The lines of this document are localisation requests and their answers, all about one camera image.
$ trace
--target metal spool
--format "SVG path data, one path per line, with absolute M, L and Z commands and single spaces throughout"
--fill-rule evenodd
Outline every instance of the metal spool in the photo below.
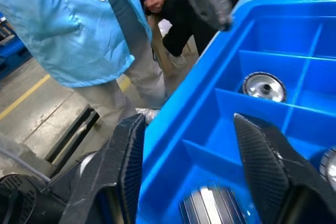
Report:
M 245 224 L 233 192 L 225 188 L 203 187 L 180 203 L 184 224 Z
M 336 149 L 329 149 L 324 153 L 320 165 L 320 173 L 331 187 L 336 190 Z
M 286 88 L 277 77 L 266 72 L 253 72 L 245 77 L 243 93 L 275 102 L 286 101 Z

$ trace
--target person's hand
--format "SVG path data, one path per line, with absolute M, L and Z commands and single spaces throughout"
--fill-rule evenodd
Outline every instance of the person's hand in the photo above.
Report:
M 145 7 L 152 13 L 159 13 L 165 0 L 146 0 Z

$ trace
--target yellow floor line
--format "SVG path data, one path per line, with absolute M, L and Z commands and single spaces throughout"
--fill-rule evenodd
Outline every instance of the yellow floor line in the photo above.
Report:
M 21 95 L 15 102 L 13 102 L 9 107 L 7 107 L 3 112 L 0 113 L 0 120 L 2 120 L 6 115 L 8 115 L 13 109 L 15 109 L 20 103 L 22 103 L 28 96 L 34 93 L 43 83 L 45 83 L 50 78 L 50 75 L 44 76 L 38 81 L 34 86 L 32 86 L 26 93 Z
M 50 78 L 50 75 L 44 76 L 38 83 L 36 83 L 34 86 L 32 86 L 26 93 L 21 95 L 19 99 L 17 99 L 15 102 L 13 102 L 9 107 L 7 107 L 3 112 L 0 113 L 0 121 L 9 113 L 11 113 L 12 110 L 14 110 L 20 103 L 22 103 L 24 100 L 27 99 L 32 93 L 34 93 L 40 86 L 42 86 L 43 83 L 45 83 Z M 129 85 L 131 84 L 131 81 L 128 77 L 125 77 L 121 83 L 119 84 L 120 89 L 125 91 Z

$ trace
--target person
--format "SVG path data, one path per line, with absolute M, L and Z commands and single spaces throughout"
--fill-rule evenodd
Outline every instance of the person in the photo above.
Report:
M 140 0 L 147 15 L 156 15 L 168 20 L 172 27 L 163 38 L 171 62 L 177 67 L 186 64 L 181 55 L 189 38 L 194 35 L 198 55 L 201 55 L 216 30 L 195 13 L 188 0 Z
M 136 114 L 116 82 L 123 73 L 150 107 L 164 104 L 139 0 L 0 0 L 0 10 L 40 65 L 109 126 Z

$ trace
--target gray floor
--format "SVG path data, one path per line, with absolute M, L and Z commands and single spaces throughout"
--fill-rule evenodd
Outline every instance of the gray floor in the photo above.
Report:
M 160 23 L 160 28 L 164 34 L 169 29 L 169 23 Z M 166 80 L 172 92 L 198 58 L 193 39 L 190 45 L 194 53 L 185 55 L 187 66 L 176 69 L 175 74 Z M 36 60 L 31 59 L 0 81 L 0 114 L 46 75 Z M 124 92 L 135 106 L 145 106 L 133 85 L 129 85 Z M 82 97 L 49 78 L 0 120 L 0 132 L 12 141 L 25 143 L 37 156 L 44 158 L 86 105 Z M 77 149 L 74 158 L 99 149 L 111 134 L 110 129 L 99 120 Z

